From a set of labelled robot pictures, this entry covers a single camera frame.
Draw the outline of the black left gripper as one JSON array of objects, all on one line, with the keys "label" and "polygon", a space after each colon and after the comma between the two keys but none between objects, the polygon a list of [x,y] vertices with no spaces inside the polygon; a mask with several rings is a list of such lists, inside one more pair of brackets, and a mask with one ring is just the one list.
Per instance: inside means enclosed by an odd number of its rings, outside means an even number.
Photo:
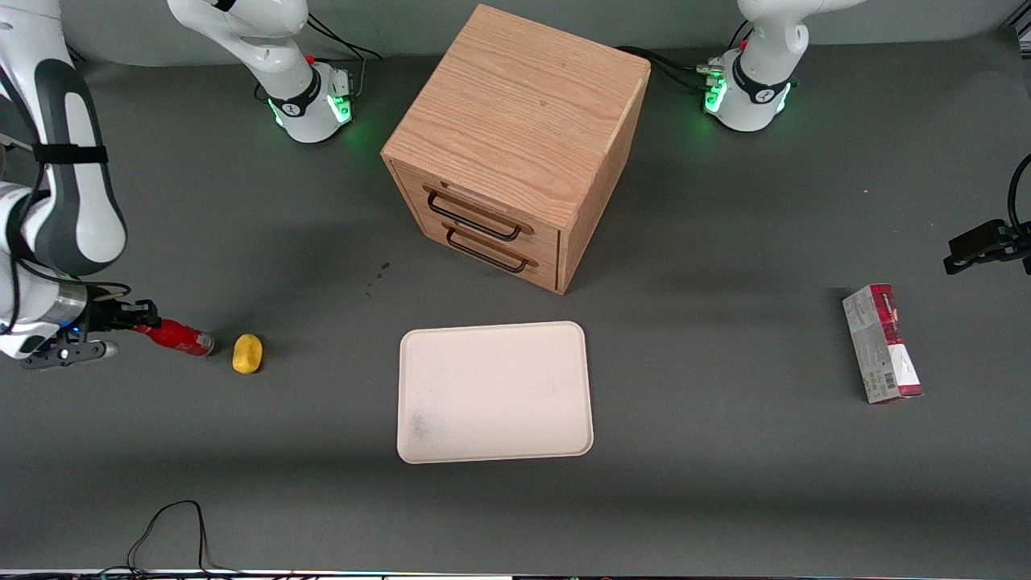
[{"label": "black left gripper", "polygon": [[1030,221],[1017,226],[1001,219],[986,221],[952,238],[949,250],[943,265],[950,276],[975,265],[1010,261],[1020,261],[1030,276]]}]

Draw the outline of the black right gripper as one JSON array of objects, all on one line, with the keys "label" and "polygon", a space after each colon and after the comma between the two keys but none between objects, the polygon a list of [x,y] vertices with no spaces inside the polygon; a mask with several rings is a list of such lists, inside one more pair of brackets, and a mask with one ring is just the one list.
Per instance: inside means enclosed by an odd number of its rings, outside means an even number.
[{"label": "black right gripper", "polygon": [[82,333],[110,333],[118,329],[149,333],[159,327],[159,310],[152,300],[121,301],[107,292],[88,292],[81,313]]}]

